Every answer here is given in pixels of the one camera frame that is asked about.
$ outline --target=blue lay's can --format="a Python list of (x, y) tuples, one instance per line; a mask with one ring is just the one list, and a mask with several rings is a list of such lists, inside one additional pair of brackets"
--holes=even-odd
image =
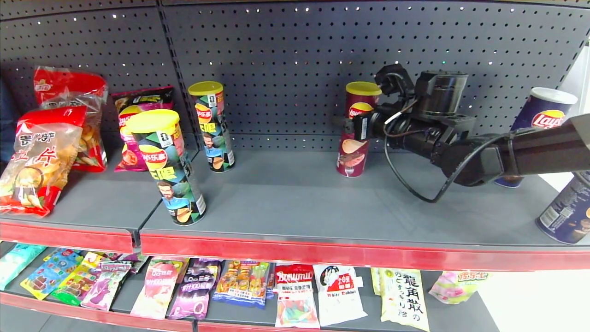
[[(530, 127), (549, 129), (561, 126), (569, 108), (577, 102), (578, 98), (571, 93), (547, 87), (534, 87), (530, 90), (530, 96), (510, 130)], [(509, 176), (497, 178), (494, 182), (502, 187), (518, 188), (522, 179), (523, 177), (519, 176)]]
[(573, 179), (535, 220), (552, 239), (576, 244), (590, 232), (590, 171), (574, 172)]

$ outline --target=colorful candy package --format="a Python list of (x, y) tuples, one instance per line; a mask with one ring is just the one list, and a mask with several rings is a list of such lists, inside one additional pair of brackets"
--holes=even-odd
[(177, 320), (192, 316), (202, 320), (207, 315), (209, 291), (219, 277), (221, 262), (212, 259), (193, 259), (172, 304), (169, 319)]
[(267, 262), (225, 261), (212, 299), (264, 309), (268, 266)]
[(276, 327), (320, 328), (316, 303), (313, 300), (313, 268), (292, 264), (276, 267)]
[(162, 320), (174, 293), (183, 262), (152, 258), (147, 266), (145, 285), (139, 293), (131, 315)]
[(444, 271), (428, 293), (442, 303), (458, 304), (469, 300), (479, 285), (490, 277), (489, 272)]
[(100, 275), (99, 264), (104, 257), (88, 252), (82, 263), (61, 282), (51, 295), (69, 305), (80, 305)]
[(64, 68), (38, 66), (33, 77), (35, 96), (41, 109), (87, 106), (86, 120), (73, 170), (102, 172), (107, 167), (100, 122), (109, 89), (97, 74)]
[(108, 311), (129, 270), (130, 262), (100, 262), (100, 275), (80, 305)]
[(0, 291), (3, 291), (45, 248), (47, 247), (17, 243), (0, 258)]
[(119, 131), (124, 142), (123, 160), (115, 168), (120, 171), (147, 171), (139, 146), (126, 128), (127, 120), (133, 115), (152, 109), (172, 109), (172, 86), (136, 90), (112, 95), (114, 106), (119, 113)]
[(23, 280), (21, 286), (38, 300), (43, 300), (75, 270), (82, 259), (72, 250), (61, 249)]
[(381, 321), (430, 332), (420, 270), (379, 268)]
[(320, 326), (338, 324), (366, 317), (351, 266), (314, 265)]
[(53, 211), (77, 154), (86, 106), (28, 112), (15, 154), (0, 177), (0, 211), (44, 217)]

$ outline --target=lay's chip can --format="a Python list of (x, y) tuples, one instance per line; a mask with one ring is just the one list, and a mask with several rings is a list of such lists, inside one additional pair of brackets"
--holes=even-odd
[(133, 115), (126, 125), (172, 220), (189, 226), (203, 218), (206, 205), (185, 154), (179, 120), (173, 110), (155, 109)]
[[(561, 126), (570, 107), (577, 102), (578, 98), (570, 93), (547, 87), (534, 87), (530, 90), (530, 96), (510, 130), (530, 127), (550, 129)], [(502, 187), (518, 188), (522, 179), (523, 177), (519, 176), (509, 176), (497, 178), (494, 182)]]

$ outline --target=metal shelf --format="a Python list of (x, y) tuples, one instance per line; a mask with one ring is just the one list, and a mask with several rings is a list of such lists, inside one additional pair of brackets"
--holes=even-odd
[[(4, 255), (11, 243), (0, 244), (0, 252)], [(45, 301), (39, 301), (32, 297), (26, 290), (20, 287), (20, 282), (42, 264), (43, 257), (51, 252), (47, 249), (39, 255), (23, 272), (0, 293), (0, 303), (13, 305), (26, 309), (41, 311), (43, 313), (97, 321), (101, 323), (128, 326), (135, 328), (149, 328), (162, 331), (193, 332), (194, 322), (191, 320), (151, 320), (146, 318), (131, 317), (129, 313), (135, 299), (143, 287), (146, 269), (142, 273), (132, 275), (125, 280), (121, 290), (117, 294), (112, 306), (112, 311), (105, 312), (81, 307), (65, 305), (48, 297)], [(367, 317), (335, 324), (322, 330), (331, 331), (419, 331), (412, 327), (400, 324), (384, 322), (379, 319), (381, 314), (381, 298), (374, 295), (371, 287), (371, 273), (368, 268), (357, 268), (358, 275), (362, 276), (365, 286), (359, 289), (363, 309), (369, 315)], [(427, 291), (436, 281), (440, 272), (422, 272), (422, 282)], [(479, 296), (474, 294), (469, 302), (461, 305), (445, 305), (434, 297), (425, 294), (428, 310), (428, 321), (432, 332), (442, 331), (471, 331), (474, 326), (481, 332), (497, 332), (498, 329), (490, 313)], [(274, 320), (277, 312), (277, 298), (266, 301), (264, 310), (247, 308), (223, 302), (209, 302), (207, 318), (197, 324), (199, 332), (208, 331), (297, 331), (291, 328), (274, 328)]]
[[(557, 192), (538, 176), (517, 190), (453, 185), (438, 204), (419, 201), (380, 154), (361, 178), (342, 177), (334, 153), (239, 151), (224, 174), (194, 160), (207, 209), (180, 227), (159, 206), (140, 229), (149, 255), (396, 266), (422, 270), (590, 268), (590, 239), (566, 246), (534, 224)], [(433, 196), (445, 178), (426, 159), (392, 157)]]
[(133, 252), (133, 235), (160, 202), (147, 173), (114, 172), (121, 153), (102, 173), (71, 172), (55, 210), (44, 218), (0, 215), (0, 239), (45, 246)]

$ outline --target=chip bag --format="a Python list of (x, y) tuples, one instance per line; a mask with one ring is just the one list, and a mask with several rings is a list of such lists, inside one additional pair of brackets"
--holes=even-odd
[(152, 109), (172, 109), (172, 86), (136, 90), (112, 95), (114, 106), (119, 113), (119, 131), (124, 142), (121, 154), (123, 159), (115, 168), (121, 171), (147, 171), (139, 146), (133, 134), (127, 130), (127, 120), (133, 115)]
[(104, 171), (107, 158), (100, 137), (100, 121), (108, 96), (106, 81), (97, 74), (38, 66), (33, 83), (41, 109), (87, 106), (78, 154), (72, 169), (85, 172)]
[(0, 177), (0, 211), (46, 216), (76, 158), (86, 106), (28, 112), (17, 124), (15, 154)]

